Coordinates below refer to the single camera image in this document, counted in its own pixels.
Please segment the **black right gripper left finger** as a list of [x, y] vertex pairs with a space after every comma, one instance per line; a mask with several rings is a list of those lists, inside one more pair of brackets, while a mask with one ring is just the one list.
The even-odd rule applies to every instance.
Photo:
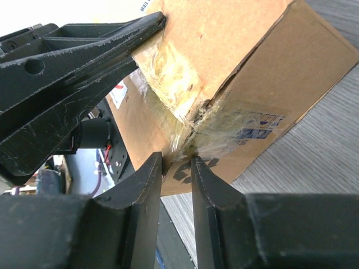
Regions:
[[91, 198], [1, 197], [2, 268], [153, 268], [162, 155]]

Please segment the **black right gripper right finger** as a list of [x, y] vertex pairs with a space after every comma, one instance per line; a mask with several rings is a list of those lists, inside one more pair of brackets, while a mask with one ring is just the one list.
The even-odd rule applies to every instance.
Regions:
[[198, 268], [357, 268], [358, 195], [243, 194], [191, 160]]

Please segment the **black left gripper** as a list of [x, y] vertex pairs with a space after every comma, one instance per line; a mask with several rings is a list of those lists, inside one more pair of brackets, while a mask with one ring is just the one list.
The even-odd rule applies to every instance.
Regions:
[[24, 184], [127, 75], [166, 25], [155, 12], [110, 24], [36, 25], [1, 37], [1, 180]]

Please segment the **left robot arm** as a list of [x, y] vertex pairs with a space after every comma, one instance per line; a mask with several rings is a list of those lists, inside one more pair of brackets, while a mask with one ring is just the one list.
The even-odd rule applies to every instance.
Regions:
[[99, 149], [107, 119], [88, 119], [137, 69], [132, 52], [160, 32], [155, 12], [128, 22], [28, 27], [1, 37], [1, 181], [23, 185], [52, 155]]

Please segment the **brown cardboard express box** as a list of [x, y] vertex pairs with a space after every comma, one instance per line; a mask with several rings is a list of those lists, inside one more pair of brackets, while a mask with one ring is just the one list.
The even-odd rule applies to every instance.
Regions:
[[163, 155], [162, 195], [191, 190], [190, 157], [226, 182], [315, 106], [358, 50], [305, 1], [152, 1], [167, 24], [107, 96], [132, 165]]

